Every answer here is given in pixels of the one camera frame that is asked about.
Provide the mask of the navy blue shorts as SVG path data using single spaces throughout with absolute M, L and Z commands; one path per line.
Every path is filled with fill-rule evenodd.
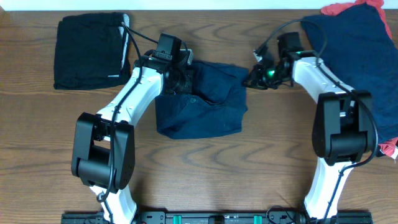
M 194 61 L 193 92 L 155 99 L 157 132 L 170 139 L 220 137 L 242 131 L 248 69 Z

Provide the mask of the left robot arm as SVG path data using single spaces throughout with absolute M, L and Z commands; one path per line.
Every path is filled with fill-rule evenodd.
M 192 50 L 178 37 L 162 33 L 157 47 L 134 63 L 117 96 L 96 114 L 76 121 L 71 170 L 96 195 L 106 223 L 135 223 L 137 204 L 129 182 L 135 166 L 134 129 L 161 94 L 192 92 Z

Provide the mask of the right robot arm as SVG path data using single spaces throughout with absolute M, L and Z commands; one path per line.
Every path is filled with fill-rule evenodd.
M 372 96 L 343 83 L 324 64 L 321 53 L 304 50 L 299 34 L 289 32 L 277 38 L 279 62 L 268 53 L 264 42 L 254 50 L 253 66 L 244 86 L 276 90 L 281 85 L 300 85 L 317 104 L 312 129 L 312 146 L 317 167 L 302 208 L 288 215 L 292 223 L 372 223 L 370 212 L 340 212 L 338 201 L 349 173 L 373 158 L 378 142 L 371 113 Z

